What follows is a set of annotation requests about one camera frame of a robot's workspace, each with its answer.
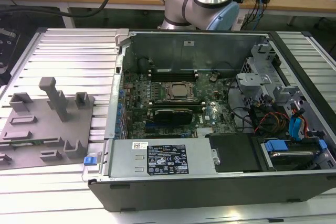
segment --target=power supply label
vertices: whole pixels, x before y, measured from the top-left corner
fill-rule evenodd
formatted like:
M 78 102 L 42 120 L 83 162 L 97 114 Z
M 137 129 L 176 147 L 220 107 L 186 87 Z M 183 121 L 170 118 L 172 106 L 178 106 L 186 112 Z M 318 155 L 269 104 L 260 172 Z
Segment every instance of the power supply label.
M 188 174 L 185 145 L 147 146 L 147 173 L 149 175 Z

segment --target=blue latch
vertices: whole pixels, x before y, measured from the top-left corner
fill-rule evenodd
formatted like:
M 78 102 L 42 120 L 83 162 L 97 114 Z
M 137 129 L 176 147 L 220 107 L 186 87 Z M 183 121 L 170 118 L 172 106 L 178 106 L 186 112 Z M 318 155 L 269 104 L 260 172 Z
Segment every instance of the blue latch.
M 325 150 L 325 149 L 328 148 L 328 147 L 327 147 L 327 144 L 325 143 L 324 140 L 319 140 L 319 144 L 320 144 L 322 150 Z
M 288 151 L 285 140 L 269 140 L 265 147 L 267 152 Z
M 291 137 L 293 137 L 297 142 L 301 141 L 299 138 L 299 131 L 301 128 L 302 119 L 292 116 L 289 121 L 288 133 Z
M 84 165 L 97 165 L 97 157 L 87 156 L 84 158 Z

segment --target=robotic arm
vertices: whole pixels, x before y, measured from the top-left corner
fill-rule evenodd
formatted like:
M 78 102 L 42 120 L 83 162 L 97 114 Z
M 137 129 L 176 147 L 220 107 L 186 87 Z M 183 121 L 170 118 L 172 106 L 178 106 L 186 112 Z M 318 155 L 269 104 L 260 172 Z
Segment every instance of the robotic arm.
M 238 13 L 232 0 L 166 0 L 160 28 L 229 30 Z

